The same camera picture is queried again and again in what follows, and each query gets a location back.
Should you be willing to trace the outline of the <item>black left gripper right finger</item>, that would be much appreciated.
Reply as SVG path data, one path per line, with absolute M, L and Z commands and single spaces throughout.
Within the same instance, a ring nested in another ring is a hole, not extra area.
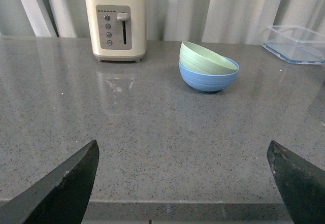
M 324 223 L 324 170 L 271 141 L 267 159 L 294 223 Z

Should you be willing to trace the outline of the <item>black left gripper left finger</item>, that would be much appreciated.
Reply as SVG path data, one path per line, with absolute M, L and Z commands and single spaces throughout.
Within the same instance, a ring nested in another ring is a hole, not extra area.
M 98 163 L 99 147 L 92 140 L 1 206 L 1 223 L 81 223 Z

